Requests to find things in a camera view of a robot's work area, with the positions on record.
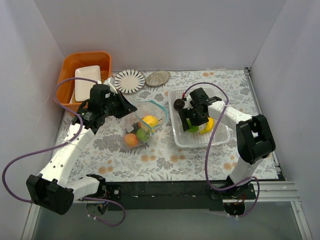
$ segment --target clear plastic basket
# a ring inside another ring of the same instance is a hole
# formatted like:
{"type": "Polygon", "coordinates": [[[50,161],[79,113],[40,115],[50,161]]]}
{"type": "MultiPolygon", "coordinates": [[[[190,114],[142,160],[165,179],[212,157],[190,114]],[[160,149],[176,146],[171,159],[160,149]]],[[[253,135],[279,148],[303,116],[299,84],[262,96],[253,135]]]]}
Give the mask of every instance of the clear plastic basket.
{"type": "MultiPolygon", "coordinates": [[[[213,87],[203,87],[203,90],[209,96],[209,98],[216,96],[215,89],[213,87]]],[[[176,99],[180,99],[182,97],[183,92],[187,88],[179,88],[174,89],[168,92],[168,101],[169,101],[169,110],[170,110],[170,118],[173,128],[173,136],[175,143],[180,148],[202,148],[207,147],[209,143],[209,139],[211,137],[211,132],[200,134],[200,131],[205,128],[205,124],[199,126],[199,131],[197,132],[188,132],[184,131],[182,127],[182,122],[178,112],[174,109],[174,102],[176,99]]],[[[214,134],[213,141],[211,146],[217,146],[221,144],[226,144],[230,141],[230,132],[229,128],[220,123],[216,133],[214,134]]]]}

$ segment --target black and white plate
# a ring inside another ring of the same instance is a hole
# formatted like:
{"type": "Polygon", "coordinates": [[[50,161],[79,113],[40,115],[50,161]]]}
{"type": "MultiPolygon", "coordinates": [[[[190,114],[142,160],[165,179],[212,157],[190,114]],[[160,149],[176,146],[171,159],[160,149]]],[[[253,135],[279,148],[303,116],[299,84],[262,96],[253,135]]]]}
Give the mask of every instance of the black and white plate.
{"type": "Polygon", "coordinates": [[[134,94],[141,90],[145,83],[145,75],[135,69],[123,70],[114,77],[115,88],[123,94],[134,94]]]}

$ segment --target patterned tablecloth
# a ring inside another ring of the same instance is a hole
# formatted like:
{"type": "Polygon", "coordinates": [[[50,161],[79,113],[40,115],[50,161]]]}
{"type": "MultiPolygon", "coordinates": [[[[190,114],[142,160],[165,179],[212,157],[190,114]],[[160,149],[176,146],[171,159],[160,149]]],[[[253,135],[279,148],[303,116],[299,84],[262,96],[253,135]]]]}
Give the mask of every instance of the patterned tablecloth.
{"type": "MultiPolygon", "coordinates": [[[[211,82],[222,87],[230,98],[230,105],[244,113],[256,115],[257,110],[242,70],[172,71],[170,80],[160,87],[144,86],[135,94],[125,97],[132,103],[154,100],[169,112],[168,90],[188,87],[196,82],[211,82]]],[[[67,134],[71,116],[64,114],[57,143],[67,134]]],[[[106,118],[92,141],[86,146],[74,165],[70,180],[86,174],[99,174],[107,181],[192,181],[205,180],[206,148],[179,148],[175,144],[171,120],[144,147],[123,152],[120,140],[123,120],[106,118]]],[[[236,134],[230,130],[229,143],[210,149],[208,174],[212,180],[224,180],[237,164],[236,134]]],[[[256,169],[259,179],[276,179],[274,159],[269,156],[256,169]]]]}

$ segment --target green fruit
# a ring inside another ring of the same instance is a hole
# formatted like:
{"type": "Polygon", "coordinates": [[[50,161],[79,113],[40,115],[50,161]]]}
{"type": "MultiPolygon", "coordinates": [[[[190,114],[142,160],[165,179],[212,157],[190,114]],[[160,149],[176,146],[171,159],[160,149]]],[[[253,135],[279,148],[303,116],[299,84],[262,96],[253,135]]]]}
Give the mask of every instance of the green fruit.
{"type": "Polygon", "coordinates": [[[188,132],[190,132],[190,133],[195,133],[195,132],[198,132],[198,131],[199,131],[199,126],[192,126],[189,118],[187,118],[186,122],[188,123],[189,128],[190,128],[190,129],[188,130],[188,132]]]}
{"type": "Polygon", "coordinates": [[[149,132],[147,132],[146,130],[144,130],[142,128],[140,128],[140,129],[138,129],[138,131],[136,131],[136,136],[141,142],[144,142],[144,143],[146,143],[150,139],[149,132]]]}

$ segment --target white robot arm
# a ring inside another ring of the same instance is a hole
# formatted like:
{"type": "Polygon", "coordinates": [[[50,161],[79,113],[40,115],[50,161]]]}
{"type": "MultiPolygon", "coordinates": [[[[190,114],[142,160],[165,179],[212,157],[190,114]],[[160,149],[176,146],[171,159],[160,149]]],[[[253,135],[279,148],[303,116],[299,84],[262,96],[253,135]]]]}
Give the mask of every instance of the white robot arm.
{"type": "MultiPolygon", "coordinates": [[[[218,119],[225,107],[219,97],[209,98],[200,87],[190,93],[186,99],[177,99],[174,108],[178,111],[183,130],[189,129],[187,119],[193,126],[208,121],[208,117],[218,119]]],[[[236,167],[229,174],[230,185],[251,177],[257,166],[276,149],[268,121],[263,115],[251,116],[227,106],[221,123],[236,132],[239,159],[236,167]]]]}
{"type": "Polygon", "coordinates": [[[70,172],[81,152],[95,136],[99,127],[105,123],[106,117],[122,118],[136,110],[137,108],[113,86],[95,84],[90,90],[90,98],[84,101],[77,111],[82,117],[83,126],[80,120],[74,117],[64,139],[68,144],[54,154],[37,176],[30,175],[27,179],[26,185],[32,202],[63,215],[74,200],[88,195],[102,198],[105,193],[103,185],[106,182],[103,177],[88,174],[68,183],[70,172]],[[80,128],[79,135],[70,142],[69,139],[75,136],[80,128]]]}

